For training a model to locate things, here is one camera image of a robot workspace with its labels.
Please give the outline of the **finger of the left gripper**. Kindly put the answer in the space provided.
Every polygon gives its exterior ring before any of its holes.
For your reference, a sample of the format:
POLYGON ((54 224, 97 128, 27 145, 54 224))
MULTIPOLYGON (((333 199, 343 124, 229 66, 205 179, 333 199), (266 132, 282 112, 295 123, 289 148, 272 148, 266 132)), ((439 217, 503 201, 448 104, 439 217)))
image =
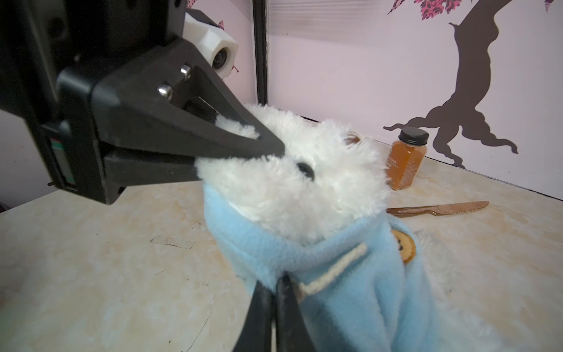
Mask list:
POLYGON ((119 186, 198 181, 195 158, 117 148, 104 156, 106 179, 119 186))
POLYGON ((110 145, 204 158, 284 155, 284 143, 240 101, 196 46, 177 39, 119 67, 92 91, 99 138, 110 145), (230 133, 184 110, 200 97, 221 116, 259 133, 251 139, 230 133))

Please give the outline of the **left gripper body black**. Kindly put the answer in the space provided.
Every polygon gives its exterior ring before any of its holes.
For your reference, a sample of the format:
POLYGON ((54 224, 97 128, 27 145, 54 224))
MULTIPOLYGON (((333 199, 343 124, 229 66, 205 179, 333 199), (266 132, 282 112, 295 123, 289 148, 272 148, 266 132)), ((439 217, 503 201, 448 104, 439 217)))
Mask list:
POLYGON ((95 86, 157 46, 181 39, 184 1, 3 1, 1 108, 25 119, 54 185, 104 204, 106 179, 91 108, 95 86))

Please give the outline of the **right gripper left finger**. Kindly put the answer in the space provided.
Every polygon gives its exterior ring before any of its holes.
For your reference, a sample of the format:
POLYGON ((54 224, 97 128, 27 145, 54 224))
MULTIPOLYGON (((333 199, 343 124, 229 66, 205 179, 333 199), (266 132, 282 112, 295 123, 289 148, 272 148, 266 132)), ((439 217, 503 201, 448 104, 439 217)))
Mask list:
POLYGON ((246 320, 233 352, 270 352, 275 314, 274 294, 257 281, 246 320))

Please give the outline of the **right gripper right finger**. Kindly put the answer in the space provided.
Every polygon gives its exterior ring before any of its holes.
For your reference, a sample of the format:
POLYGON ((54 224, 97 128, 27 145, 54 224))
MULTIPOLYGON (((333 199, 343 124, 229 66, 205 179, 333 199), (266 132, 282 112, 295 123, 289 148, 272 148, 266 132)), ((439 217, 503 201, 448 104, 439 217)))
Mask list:
POLYGON ((277 283, 275 302, 277 352, 316 352, 288 274, 284 274, 277 283))

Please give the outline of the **light blue bear hoodie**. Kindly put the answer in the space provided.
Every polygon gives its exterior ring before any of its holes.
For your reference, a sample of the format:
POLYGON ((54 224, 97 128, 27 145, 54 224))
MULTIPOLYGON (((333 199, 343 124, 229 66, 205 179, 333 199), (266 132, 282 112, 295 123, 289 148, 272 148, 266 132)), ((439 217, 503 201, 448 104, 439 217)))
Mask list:
POLYGON ((204 186, 208 230, 247 290, 289 274, 318 351, 436 351, 440 332, 419 239, 399 219, 360 219, 311 246, 281 238, 204 186))

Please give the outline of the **white teddy bear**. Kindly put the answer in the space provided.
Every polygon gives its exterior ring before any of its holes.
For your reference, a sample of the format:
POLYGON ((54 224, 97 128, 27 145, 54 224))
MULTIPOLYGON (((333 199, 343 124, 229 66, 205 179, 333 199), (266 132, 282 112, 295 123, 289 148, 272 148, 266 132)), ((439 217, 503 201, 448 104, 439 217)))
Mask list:
MULTIPOLYGON (((311 246, 360 219, 387 214, 385 159, 371 140, 331 120, 313 124, 272 106, 250 104, 248 110, 284 142, 283 156, 196 161, 203 187, 211 186, 244 218, 311 246)), ((491 325, 452 307, 429 283, 438 312, 436 351, 508 350, 491 325)))

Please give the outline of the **wooden knife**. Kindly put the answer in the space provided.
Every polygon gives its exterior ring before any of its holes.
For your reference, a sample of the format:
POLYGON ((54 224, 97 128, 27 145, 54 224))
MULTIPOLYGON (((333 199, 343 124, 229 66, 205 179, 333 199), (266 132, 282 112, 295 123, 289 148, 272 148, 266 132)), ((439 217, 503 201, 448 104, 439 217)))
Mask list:
POLYGON ((473 211, 479 211, 486 208, 490 204, 489 201, 476 202, 460 202, 443 205, 425 205, 417 207, 388 208, 386 212, 399 218, 419 216, 429 214, 432 216, 448 216, 455 214, 465 214, 473 211))

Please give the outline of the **amber spice jar black lid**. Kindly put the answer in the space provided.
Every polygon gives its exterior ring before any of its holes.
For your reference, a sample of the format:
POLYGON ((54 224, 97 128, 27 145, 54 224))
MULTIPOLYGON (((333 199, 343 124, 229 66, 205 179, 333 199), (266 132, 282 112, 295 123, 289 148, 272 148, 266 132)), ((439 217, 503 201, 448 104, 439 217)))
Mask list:
POLYGON ((410 187, 427 153, 430 135, 420 128, 401 129, 398 140, 391 145, 386 162, 390 187, 402 190, 410 187))

